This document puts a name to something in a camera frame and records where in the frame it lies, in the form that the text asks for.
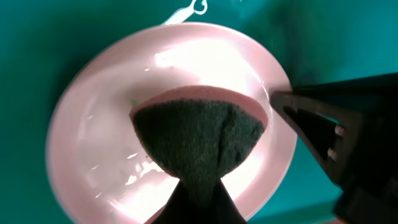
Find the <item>white plate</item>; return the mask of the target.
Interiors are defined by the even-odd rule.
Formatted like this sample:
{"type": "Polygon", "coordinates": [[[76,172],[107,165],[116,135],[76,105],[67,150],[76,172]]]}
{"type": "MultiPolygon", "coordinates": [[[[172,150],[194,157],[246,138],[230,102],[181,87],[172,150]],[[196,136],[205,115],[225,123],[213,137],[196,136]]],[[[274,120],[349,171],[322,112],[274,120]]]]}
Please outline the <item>white plate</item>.
{"type": "Polygon", "coordinates": [[[164,91],[210,85],[256,99],[269,119],[250,156],[223,183],[245,219],[274,194],[297,135],[271,108],[289,90],[274,56],[252,38],[201,22],[162,25],[130,35],[99,54],[69,85],[47,136],[52,189],[75,223],[150,223],[178,180],[141,147],[129,112],[164,91]]]}

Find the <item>red green scrub sponge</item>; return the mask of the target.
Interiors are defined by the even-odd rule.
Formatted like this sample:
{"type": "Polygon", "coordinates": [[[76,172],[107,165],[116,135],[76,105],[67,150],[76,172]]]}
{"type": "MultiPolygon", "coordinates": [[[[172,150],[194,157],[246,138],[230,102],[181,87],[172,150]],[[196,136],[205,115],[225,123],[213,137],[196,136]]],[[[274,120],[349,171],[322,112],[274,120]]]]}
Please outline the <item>red green scrub sponge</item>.
{"type": "Polygon", "coordinates": [[[150,158],[199,207],[209,206],[216,183],[246,160],[268,123],[253,98],[204,85],[165,91],[129,116],[150,158]]]}

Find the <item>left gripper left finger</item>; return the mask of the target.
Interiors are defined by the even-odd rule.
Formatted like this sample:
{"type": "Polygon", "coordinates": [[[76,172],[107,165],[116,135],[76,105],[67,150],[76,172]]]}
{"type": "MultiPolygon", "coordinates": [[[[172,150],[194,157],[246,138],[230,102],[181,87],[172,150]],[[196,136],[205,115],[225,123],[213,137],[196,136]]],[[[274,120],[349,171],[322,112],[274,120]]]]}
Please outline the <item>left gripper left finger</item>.
{"type": "Polygon", "coordinates": [[[193,204],[180,180],[167,203],[150,218],[151,224],[189,224],[192,221],[193,204]]]}

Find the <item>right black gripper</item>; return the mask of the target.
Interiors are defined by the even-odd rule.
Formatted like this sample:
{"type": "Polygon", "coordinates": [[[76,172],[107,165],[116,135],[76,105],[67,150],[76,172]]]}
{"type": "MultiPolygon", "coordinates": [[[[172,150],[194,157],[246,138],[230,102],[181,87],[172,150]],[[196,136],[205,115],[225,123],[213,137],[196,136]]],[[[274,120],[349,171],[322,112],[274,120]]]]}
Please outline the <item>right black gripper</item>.
{"type": "Polygon", "coordinates": [[[346,223],[397,223],[397,75],[359,78],[271,94],[342,193],[346,223]]]}

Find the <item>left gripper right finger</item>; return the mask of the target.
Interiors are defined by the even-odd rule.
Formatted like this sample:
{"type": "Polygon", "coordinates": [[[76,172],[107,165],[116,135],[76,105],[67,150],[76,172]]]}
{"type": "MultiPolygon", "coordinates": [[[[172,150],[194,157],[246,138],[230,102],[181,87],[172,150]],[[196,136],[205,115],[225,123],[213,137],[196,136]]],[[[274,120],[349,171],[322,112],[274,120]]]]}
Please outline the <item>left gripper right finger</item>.
{"type": "Polygon", "coordinates": [[[213,192],[213,216],[216,224],[247,224],[221,180],[213,192]]]}

